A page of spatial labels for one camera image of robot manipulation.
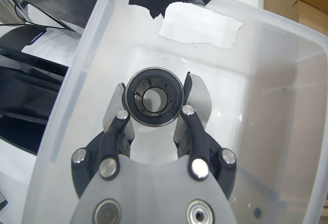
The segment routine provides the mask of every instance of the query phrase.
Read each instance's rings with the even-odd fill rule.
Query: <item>metal bolt head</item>
[[[193,174],[199,179],[205,179],[209,174],[207,163],[200,158],[193,160],[191,163],[191,170]]]
[[[234,164],[236,162],[236,156],[229,149],[222,150],[222,158],[227,164]]]
[[[186,104],[182,107],[182,112],[187,116],[191,116],[195,113],[195,110],[191,105]]]
[[[116,114],[116,117],[119,119],[119,120],[125,120],[127,117],[128,117],[128,112],[126,110],[120,110],[118,111],[118,113]]]
[[[117,163],[113,158],[106,158],[99,165],[99,173],[103,178],[109,178],[113,176],[117,169]]]
[[[121,220],[121,207],[112,199],[101,202],[95,210],[95,224],[118,224]]]
[[[74,164],[80,164],[85,160],[87,150],[84,148],[77,149],[72,155],[72,162]]]

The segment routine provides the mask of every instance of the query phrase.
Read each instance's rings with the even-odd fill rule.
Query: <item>bearing hole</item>
[[[196,220],[197,220],[198,222],[202,222],[202,221],[204,220],[204,218],[205,218],[204,213],[201,212],[201,211],[198,211],[198,212],[196,213],[195,217],[196,217]]]
[[[144,93],[142,103],[149,112],[160,112],[167,104],[166,93],[160,88],[150,88]]]

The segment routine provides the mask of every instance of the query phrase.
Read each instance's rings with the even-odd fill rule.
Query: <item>black rubber seal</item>
[[[165,79],[167,82],[169,82],[174,90],[175,90],[175,99],[174,103],[169,111],[167,111],[165,114],[162,114],[160,116],[146,116],[144,115],[137,107],[135,102],[135,93],[136,88],[146,78],[151,78],[152,76],[159,76]],[[140,72],[138,75],[136,75],[131,81],[128,86],[127,92],[125,94],[125,103],[129,109],[129,112],[131,116],[136,119],[137,121],[149,124],[149,125],[158,125],[165,124],[172,119],[176,118],[179,115],[179,111],[182,107],[182,103],[184,100],[184,92],[181,88],[180,81],[173,76],[171,73],[164,69],[147,69],[142,72]]]

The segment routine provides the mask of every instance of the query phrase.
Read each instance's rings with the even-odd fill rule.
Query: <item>torn white paper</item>
[[[175,2],[165,11],[159,35],[183,43],[232,47],[243,23],[191,3]]]

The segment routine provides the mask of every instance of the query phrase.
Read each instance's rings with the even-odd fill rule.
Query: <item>translucent plastic container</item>
[[[158,35],[161,16],[153,20],[128,1],[98,0],[92,12],[42,139],[23,223],[69,223],[78,203],[71,155],[102,131],[116,85],[153,66],[182,82],[188,71],[204,80],[212,97],[206,131],[238,159],[229,201],[238,223],[317,223],[328,188],[328,38],[237,1],[212,0],[207,8],[244,23],[232,48],[182,44]],[[177,159],[174,127],[135,129],[131,158]]]

